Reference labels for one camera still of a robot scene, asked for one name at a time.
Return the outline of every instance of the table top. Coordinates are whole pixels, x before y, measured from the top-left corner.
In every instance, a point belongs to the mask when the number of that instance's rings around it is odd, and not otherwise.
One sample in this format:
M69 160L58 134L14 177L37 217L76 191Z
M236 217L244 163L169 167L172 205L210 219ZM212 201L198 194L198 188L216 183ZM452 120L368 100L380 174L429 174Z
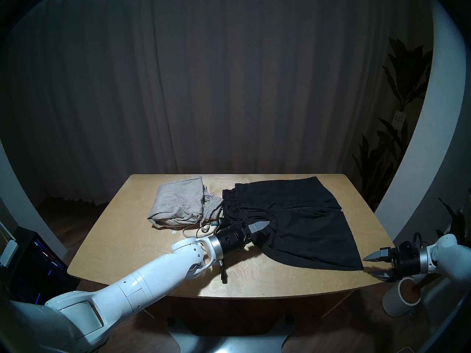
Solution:
M163 254L183 239L181 231L157 229L147 215L162 183L195 175L132 175L97 220L73 258L68 272L83 279L111 284ZM358 247L360 257L393 246L389 236L361 195L341 174L201 175L208 191L221 196L235 183L317 176L337 199ZM227 284L214 265L200 277L185 281L171 296L180 297L296 297L361 288L380 283L366 271L330 271L283 265L249 243L240 253L224 258ZM388 268L386 263L363 262L368 268Z

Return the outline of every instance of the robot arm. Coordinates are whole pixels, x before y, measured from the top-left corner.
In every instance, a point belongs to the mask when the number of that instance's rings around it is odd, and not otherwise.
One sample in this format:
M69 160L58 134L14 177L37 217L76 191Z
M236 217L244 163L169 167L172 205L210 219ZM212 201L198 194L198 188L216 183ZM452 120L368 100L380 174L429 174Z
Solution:
M462 286L471 285L471 249L458 245L453 234L446 234L427 247L428 273L439 273Z
M223 248L219 239L221 235L181 240L172 245L171 254L96 292L68 292L44 306L19 302L13 305L21 315L19 318L33 326L37 340L44 346L90 353L106 342L115 325L220 261ZM203 263L205 251L200 244L205 246L207 264Z
M371 273L383 281L393 282L415 274L439 273L454 283L471 286L471 249L458 245L453 234L442 236L426 248L417 248L408 241L399 248L381 248L363 260L392 262L392 270Z

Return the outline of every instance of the black cable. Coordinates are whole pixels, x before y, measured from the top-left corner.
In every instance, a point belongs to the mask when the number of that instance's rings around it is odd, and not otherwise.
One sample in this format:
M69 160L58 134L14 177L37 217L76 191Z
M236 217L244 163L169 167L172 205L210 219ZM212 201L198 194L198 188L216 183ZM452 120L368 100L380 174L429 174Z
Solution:
M109 338L110 338L110 337L107 336L107 339L105 340L105 342L104 342L103 344L99 345L98 347L96 347L94 350L90 351L90 353L98 353L98 351L100 350L100 348L103 347L106 343L108 343L108 339L109 339Z
M422 241L422 236L420 235L420 233L415 233L415 234L414 234L414 239L413 239L413 241L412 241L412 244L414 244L414 245L416 244L415 241L417 240L417 237L419 238L419 246L420 246L420 248L422 249L422 248L423 248L423 241Z
M216 216L216 220L217 220L218 222L219 222L219 217L221 216L221 212L222 212L222 204L221 204L221 208L219 209L218 214L217 214L217 216ZM200 230L201 228L202 228L202 227L200 226L200 227L198 228L198 230L196 231L196 238L198 238L198 232L199 232L199 230ZM218 231L219 231L219 225L216 226L216 228L214 229L213 234L215 235Z

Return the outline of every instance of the black clothing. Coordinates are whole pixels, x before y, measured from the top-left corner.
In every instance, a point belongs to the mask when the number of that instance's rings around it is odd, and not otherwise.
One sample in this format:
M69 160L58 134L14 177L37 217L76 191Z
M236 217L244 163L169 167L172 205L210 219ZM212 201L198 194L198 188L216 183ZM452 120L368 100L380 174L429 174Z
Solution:
M270 222L252 241L271 259L305 268L363 269L341 207L317 177L237 183L222 198L231 227Z

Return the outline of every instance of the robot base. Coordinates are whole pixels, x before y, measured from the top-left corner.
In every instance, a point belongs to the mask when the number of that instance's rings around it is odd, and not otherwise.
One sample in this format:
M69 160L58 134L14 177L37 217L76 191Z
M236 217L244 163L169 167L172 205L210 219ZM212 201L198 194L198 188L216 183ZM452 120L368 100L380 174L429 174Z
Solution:
M270 331L263 335L248 336L198 336L193 335L178 319L169 319L167 330L185 353L281 353L281 346L293 331L293 317L279 319Z

